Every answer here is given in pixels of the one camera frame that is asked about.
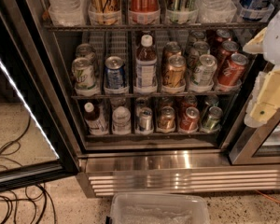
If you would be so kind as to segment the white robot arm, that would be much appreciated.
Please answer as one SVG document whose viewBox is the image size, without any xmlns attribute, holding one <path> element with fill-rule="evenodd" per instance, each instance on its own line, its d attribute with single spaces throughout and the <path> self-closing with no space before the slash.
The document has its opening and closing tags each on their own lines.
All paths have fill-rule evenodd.
<svg viewBox="0 0 280 224">
<path fill-rule="evenodd" d="M 244 45 L 243 51 L 262 54 L 264 60 L 273 65 L 272 71 L 258 74 L 245 112 L 245 125 L 258 128 L 280 108 L 280 10 L 264 29 Z"/>
</svg>

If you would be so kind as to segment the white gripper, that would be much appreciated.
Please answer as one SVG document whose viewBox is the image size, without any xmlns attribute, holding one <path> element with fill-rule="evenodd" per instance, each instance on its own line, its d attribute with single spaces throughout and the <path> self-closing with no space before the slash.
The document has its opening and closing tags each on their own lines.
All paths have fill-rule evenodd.
<svg viewBox="0 0 280 224">
<path fill-rule="evenodd" d="M 263 40 L 267 28 L 263 28 L 243 46 L 249 54 L 263 53 Z M 256 77 L 251 99 L 248 102 L 244 124 L 250 128 L 258 128 L 265 124 L 280 108 L 280 66 L 265 73 L 259 72 Z"/>
</svg>

